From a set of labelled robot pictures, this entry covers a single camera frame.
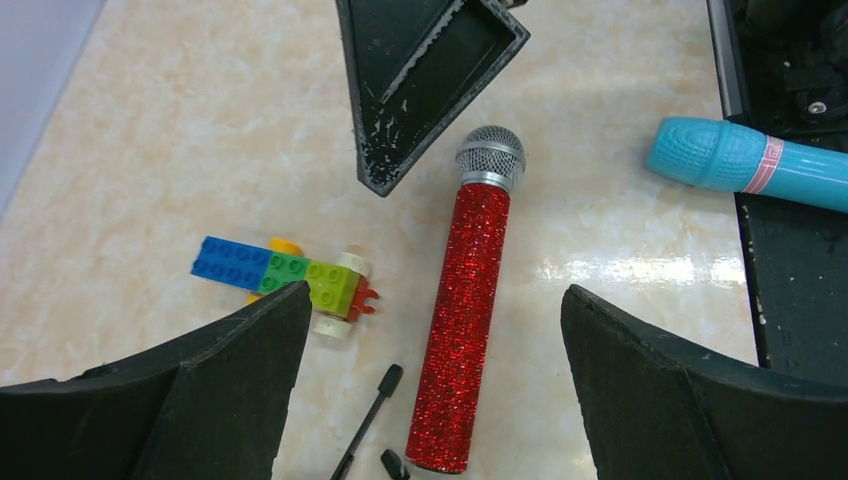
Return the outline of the black tripod stand with shockmount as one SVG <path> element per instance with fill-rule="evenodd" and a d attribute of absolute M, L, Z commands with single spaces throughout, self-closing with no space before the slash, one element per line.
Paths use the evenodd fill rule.
<path fill-rule="evenodd" d="M 330 477 L 331 480 L 344 480 L 347 477 L 355 458 L 355 452 L 367 434 L 383 403 L 386 399 L 393 395 L 403 373 L 403 367 L 398 364 L 392 364 L 388 367 L 380 384 L 378 385 L 376 398 L 344 451 L 339 463 Z"/>

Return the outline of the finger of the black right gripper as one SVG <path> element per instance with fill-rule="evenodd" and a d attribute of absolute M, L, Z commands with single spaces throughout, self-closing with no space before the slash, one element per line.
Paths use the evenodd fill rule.
<path fill-rule="evenodd" d="M 336 4 L 357 178 L 388 196 L 531 34 L 519 1 Z"/>

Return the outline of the red glitter microphone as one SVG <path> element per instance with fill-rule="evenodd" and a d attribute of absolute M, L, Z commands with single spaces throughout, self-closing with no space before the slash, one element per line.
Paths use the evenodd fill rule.
<path fill-rule="evenodd" d="M 526 159 L 512 131 L 487 125 L 465 138 L 456 164 L 460 187 L 405 451 L 442 474 L 468 466 L 511 193 Z"/>

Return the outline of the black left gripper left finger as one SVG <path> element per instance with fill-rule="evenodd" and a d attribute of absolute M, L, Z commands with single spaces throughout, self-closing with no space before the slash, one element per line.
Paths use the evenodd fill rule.
<path fill-rule="evenodd" d="M 305 282 L 66 381 L 1 390 L 5 479 L 268 479 L 311 318 Z"/>

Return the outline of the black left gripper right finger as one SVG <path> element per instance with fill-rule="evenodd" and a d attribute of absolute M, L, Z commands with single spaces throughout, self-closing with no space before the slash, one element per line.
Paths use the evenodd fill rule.
<path fill-rule="evenodd" d="M 847 391 L 725 356 L 572 285 L 561 330 L 601 479 L 843 479 Z"/>

